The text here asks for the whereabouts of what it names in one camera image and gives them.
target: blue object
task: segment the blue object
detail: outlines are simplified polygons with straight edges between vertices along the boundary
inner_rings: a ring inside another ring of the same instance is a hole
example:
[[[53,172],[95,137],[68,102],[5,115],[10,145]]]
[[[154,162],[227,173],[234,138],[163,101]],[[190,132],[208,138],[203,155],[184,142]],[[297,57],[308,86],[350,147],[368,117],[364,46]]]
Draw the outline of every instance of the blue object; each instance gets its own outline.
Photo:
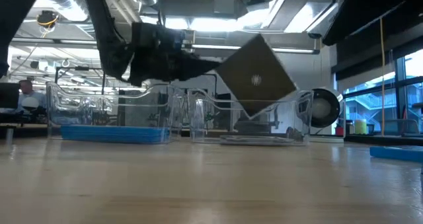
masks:
[[[372,157],[423,163],[423,147],[370,147]]]
[[[169,139],[169,129],[118,126],[62,125],[61,136],[73,141],[160,143]]]

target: clear plastic bin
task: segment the clear plastic bin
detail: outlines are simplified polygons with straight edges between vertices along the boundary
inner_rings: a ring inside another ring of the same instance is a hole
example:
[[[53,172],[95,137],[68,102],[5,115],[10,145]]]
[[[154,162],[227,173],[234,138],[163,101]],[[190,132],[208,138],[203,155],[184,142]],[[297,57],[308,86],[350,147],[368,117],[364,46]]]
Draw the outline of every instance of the clear plastic bin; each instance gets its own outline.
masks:
[[[275,101],[248,119],[239,102],[216,100],[205,91],[188,91],[193,142],[233,145],[307,145],[313,91],[300,91]]]
[[[184,92],[170,85],[101,95],[64,90],[49,82],[48,136],[78,141],[168,143],[180,137],[184,100]]]

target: man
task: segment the man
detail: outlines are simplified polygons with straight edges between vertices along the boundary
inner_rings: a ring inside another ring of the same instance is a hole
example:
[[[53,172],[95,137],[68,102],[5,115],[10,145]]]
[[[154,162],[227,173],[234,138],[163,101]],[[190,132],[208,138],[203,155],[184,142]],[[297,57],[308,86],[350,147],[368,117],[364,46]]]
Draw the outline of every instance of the man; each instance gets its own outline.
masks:
[[[18,108],[15,110],[15,112],[21,112],[21,111],[26,112],[26,110],[22,107],[22,101],[28,97],[35,98],[38,101],[38,106],[42,108],[47,107],[46,95],[35,92],[32,89],[31,81],[22,80],[22,81],[19,81],[19,84],[20,84],[20,90],[22,91],[22,94],[19,95]]]

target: red object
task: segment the red object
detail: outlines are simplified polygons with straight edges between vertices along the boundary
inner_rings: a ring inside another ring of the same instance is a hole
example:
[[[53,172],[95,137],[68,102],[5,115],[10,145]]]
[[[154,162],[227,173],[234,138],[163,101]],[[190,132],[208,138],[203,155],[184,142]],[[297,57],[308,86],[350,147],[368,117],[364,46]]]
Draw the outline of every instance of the red object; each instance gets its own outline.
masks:
[[[335,128],[335,135],[344,135],[344,128]]]

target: table surface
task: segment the table surface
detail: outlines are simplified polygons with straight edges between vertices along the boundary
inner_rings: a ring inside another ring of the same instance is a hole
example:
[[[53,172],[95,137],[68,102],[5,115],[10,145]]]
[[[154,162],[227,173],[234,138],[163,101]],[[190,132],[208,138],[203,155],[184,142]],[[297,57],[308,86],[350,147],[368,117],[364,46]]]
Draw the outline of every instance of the table surface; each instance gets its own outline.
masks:
[[[15,143],[1,224],[423,223],[421,166],[363,145]]]

